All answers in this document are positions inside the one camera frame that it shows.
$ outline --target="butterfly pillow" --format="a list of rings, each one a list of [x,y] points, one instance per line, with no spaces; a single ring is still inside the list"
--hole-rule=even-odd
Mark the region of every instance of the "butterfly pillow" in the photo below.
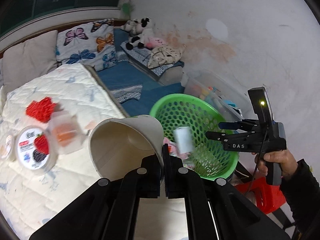
[[[57,61],[62,64],[82,63],[96,71],[117,64],[113,19],[81,24],[58,33]]]

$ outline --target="hand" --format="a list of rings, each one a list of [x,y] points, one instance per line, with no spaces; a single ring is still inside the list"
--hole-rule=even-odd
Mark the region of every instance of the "hand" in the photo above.
[[[257,163],[258,158],[259,155],[255,157],[255,163]],[[289,180],[298,168],[298,163],[289,150],[266,153],[263,159],[271,163],[280,163],[282,176],[285,180]],[[268,174],[268,168],[266,167],[264,160],[260,160],[258,169],[261,174],[266,176]]]

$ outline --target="butterfly print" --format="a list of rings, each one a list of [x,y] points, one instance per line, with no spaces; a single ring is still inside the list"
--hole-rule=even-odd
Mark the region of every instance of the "butterfly print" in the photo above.
[[[59,56],[60,55],[60,52],[58,50],[58,47],[56,46],[56,56]]]
[[[77,28],[76,30],[71,30],[66,33],[66,40],[63,46],[67,46],[73,38],[80,38],[82,40],[88,40],[89,38],[85,35],[83,28]]]
[[[103,56],[102,60],[104,61],[104,63],[103,63],[103,68],[104,69],[116,65],[117,64],[116,52],[112,51],[111,52],[111,57],[109,57],[108,54],[105,54]]]
[[[105,47],[106,44],[108,45],[113,45],[113,34],[109,33],[108,36],[106,36],[106,38],[102,38],[102,37],[98,37],[96,39],[96,43],[97,43],[97,51],[98,53],[101,52],[103,50],[103,48]]]
[[[96,55],[94,53],[91,53],[88,49],[85,49],[79,54],[72,54],[69,58],[69,60],[66,62],[66,64],[74,64],[77,63],[81,59],[93,59]]]
[[[98,30],[103,24],[107,24],[109,26],[113,26],[114,25],[114,21],[113,19],[104,19],[104,20],[100,20],[100,21],[96,21],[93,22],[93,26],[91,29],[91,32],[94,33],[96,30]]]

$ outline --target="cow plush toy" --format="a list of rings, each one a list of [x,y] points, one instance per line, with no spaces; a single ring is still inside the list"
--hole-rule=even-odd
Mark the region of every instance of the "cow plush toy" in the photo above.
[[[141,32],[137,33],[137,31],[136,31],[136,26],[138,23],[139,23],[139,20],[137,20],[137,19],[134,19],[133,21],[127,21],[125,23],[125,25],[122,25],[120,27],[120,29],[124,30],[126,32],[129,32],[131,37],[135,37],[142,32],[141,31]]]
[[[140,33],[136,37],[130,37],[129,42],[126,44],[128,50],[133,49],[133,47],[143,48],[145,44],[150,42],[150,39],[155,35],[153,33],[154,24],[151,18],[143,18],[135,26],[135,32]]]

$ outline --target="clear plastic storage box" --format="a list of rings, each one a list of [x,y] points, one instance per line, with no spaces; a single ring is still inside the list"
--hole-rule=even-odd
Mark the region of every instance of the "clear plastic storage box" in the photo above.
[[[68,154],[82,149],[81,128],[68,111],[52,113],[48,130],[58,154]]]
[[[184,93],[209,103],[224,117],[226,122],[254,117],[249,97],[239,93],[212,72],[206,70],[189,72],[187,76],[188,82]],[[241,109],[242,115],[228,104],[231,102]]]

